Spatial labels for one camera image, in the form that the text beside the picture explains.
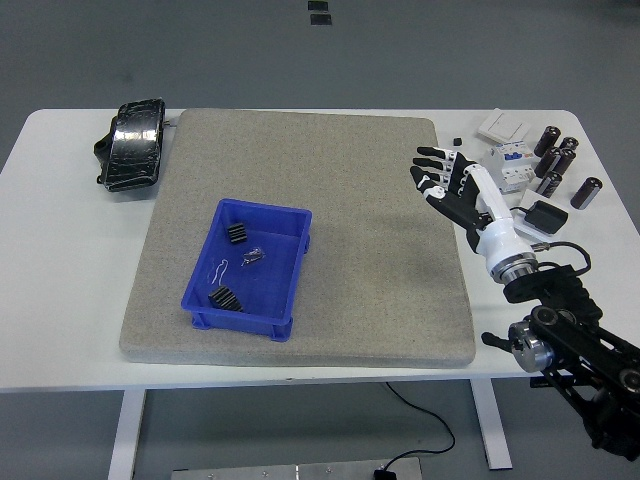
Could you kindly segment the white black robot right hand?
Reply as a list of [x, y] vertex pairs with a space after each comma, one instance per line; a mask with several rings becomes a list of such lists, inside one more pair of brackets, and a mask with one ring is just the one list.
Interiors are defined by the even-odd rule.
[[506, 285], [536, 271], [532, 248], [516, 233], [511, 211], [483, 166], [460, 152], [421, 146], [410, 173], [426, 202], [465, 230], [495, 282]]

